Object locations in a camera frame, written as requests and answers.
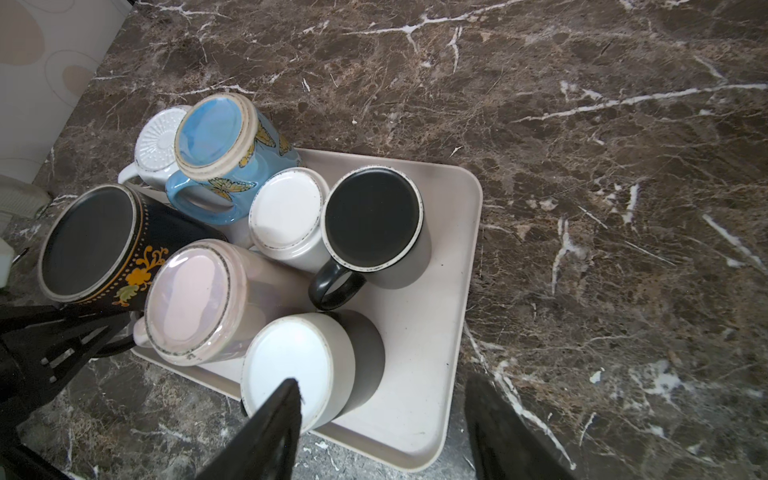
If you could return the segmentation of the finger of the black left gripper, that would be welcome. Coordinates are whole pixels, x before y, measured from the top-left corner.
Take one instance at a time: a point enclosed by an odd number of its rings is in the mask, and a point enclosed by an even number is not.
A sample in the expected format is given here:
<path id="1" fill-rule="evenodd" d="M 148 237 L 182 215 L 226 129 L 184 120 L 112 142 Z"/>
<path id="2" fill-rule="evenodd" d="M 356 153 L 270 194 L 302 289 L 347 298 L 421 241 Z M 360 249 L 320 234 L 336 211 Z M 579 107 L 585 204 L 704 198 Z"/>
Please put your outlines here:
<path id="1" fill-rule="evenodd" d="M 14 429 L 52 401 L 129 324 L 127 311 L 1 308 L 1 427 Z"/>

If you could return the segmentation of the white ribbed mug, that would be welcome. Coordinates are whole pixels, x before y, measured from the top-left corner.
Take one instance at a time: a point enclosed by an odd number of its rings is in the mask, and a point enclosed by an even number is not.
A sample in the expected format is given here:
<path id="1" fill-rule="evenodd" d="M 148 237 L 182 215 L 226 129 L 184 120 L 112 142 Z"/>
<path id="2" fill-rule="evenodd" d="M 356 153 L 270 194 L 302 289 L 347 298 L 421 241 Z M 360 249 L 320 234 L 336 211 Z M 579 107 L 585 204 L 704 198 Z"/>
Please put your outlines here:
<path id="1" fill-rule="evenodd" d="M 134 160 L 118 175 L 119 184 L 140 179 L 159 191 L 165 190 L 167 180 L 179 170 L 175 159 L 175 138 L 191 106 L 167 108 L 154 115 L 142 128 L 134 148 Z"/>

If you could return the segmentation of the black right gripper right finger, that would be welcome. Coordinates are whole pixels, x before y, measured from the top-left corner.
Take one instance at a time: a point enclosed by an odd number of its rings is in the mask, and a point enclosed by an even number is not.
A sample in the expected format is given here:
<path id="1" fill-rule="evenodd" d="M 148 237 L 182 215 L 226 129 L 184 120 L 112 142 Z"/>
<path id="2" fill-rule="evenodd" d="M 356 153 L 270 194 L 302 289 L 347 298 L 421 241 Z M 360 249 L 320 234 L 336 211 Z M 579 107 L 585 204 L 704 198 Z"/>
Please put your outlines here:
<path id="1" fill-rule="evenodd" d="M 477 479 L 573 477 L 527 429 L 493 384 L 479 374 L 467 379 L 464 413 Z"/>

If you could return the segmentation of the pink iridescent mug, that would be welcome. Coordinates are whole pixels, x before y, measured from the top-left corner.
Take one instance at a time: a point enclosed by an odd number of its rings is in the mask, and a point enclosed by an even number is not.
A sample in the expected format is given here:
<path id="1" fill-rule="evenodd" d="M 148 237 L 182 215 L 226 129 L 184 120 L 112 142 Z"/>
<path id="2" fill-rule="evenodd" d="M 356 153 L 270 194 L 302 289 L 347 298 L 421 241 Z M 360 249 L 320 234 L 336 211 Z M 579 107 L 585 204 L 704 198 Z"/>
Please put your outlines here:
<path id="1" fill-rule="evenodd" d="M 158 271 L 134 342 L 177 366 L 240 358 L 268 323 L 314 309 L 308 285 L 306 274 L 242 247 L 196 241 Z"/>

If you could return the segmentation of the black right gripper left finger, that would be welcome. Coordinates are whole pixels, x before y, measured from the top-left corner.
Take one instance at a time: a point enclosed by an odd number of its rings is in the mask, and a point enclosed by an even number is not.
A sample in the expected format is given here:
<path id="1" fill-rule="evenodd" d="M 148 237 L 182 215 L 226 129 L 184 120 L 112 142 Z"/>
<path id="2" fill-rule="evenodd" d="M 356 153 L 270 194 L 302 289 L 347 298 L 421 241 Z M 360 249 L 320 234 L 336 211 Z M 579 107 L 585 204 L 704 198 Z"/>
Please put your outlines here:
<path id="1" fill-rule="evenodd" d="M 198 477 L 289 479 L 300 426 L 299 386 L 296 380 L 286 379 Z"/>

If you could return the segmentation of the black skull mug red inside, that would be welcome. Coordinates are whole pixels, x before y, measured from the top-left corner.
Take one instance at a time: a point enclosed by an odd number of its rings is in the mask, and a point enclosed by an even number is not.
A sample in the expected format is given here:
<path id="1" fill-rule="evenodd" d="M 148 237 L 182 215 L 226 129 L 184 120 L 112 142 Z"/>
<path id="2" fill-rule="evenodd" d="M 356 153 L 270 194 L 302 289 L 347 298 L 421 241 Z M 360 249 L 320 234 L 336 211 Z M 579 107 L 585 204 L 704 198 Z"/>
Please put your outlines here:
<path id="1" fill-rule="evenodd" d="M 54 222 L 41 248 L 39 285 L 61 304 L 141 311 L 160 268 L 202 239 L 227 237 L 139 191 L 100 185 Z"/>

